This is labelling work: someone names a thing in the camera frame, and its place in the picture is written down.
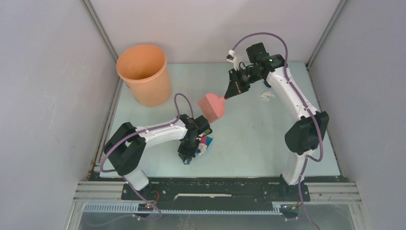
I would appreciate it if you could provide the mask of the blue plastic dustpan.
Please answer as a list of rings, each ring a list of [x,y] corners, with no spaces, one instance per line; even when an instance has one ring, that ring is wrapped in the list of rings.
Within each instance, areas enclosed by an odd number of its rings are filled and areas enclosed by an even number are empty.
[[[197,156],[203,155],[207,151],[207,148],[210,146],[212,140],[213,139],[209,136],[202,137],[202,139],[199,142],[198,148],[195,152],[195,155]]]

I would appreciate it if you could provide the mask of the pink hand brush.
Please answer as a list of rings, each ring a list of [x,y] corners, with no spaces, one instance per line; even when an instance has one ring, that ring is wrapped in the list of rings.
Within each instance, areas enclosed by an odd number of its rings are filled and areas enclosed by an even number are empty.
[[[225,113],[224,97],[219,97],[215,93],[208,93],[202,99],[198,101],[203,115],[211,124],[220,119]]]

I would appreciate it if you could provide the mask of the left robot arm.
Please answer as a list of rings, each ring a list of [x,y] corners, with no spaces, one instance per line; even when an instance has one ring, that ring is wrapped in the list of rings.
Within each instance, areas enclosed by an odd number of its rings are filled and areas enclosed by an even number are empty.
[[[155,126],[135,127],[123,123],[104,146],[101,161],[102,173],[116,173],[133,187],[133,194],[139,199],[151,195],[149,179],[140,161],[146,150],[155,145],[178,140],[178,156],[185,165],[190,164],[197,154],[207,147],[206,136],[212,133],[204,116],[197,118],[186,114]]]

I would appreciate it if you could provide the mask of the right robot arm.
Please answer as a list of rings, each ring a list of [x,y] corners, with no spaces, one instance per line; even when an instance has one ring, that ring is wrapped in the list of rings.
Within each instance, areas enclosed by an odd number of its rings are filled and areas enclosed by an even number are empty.
[[[296,184],[304,178],[302,169],[305,160],[322,143],[329,116],[327,112],[318,111],[304,96],[282,55],[271,56],[263,43],[251,45],[246,52],[250,61],[248,66],[241,63],[234,50],[228,52],[226,59],[234,67],[228,72],[229,85],[224,98],[243,94],[251,84],[264,81],[275,90],[288,109],[293,126],[286,132],[284,140],[291,155],[282,172],[285,183],[279,186],[278,193],[282,199],[291,200],[298,193]]]

